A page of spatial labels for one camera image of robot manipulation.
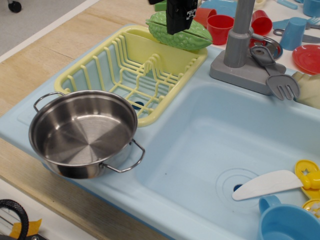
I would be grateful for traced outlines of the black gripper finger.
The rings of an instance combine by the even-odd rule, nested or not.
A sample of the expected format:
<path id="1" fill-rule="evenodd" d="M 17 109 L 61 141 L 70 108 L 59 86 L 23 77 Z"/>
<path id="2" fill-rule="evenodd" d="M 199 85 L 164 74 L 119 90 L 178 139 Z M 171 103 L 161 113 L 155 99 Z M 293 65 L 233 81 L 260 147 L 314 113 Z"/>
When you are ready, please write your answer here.
<path id="1" fill-rule="evenodd" d="M 190 28 L 197 11 L 196 0 L 167 0 L 167 33 L 174 35 Z"/>

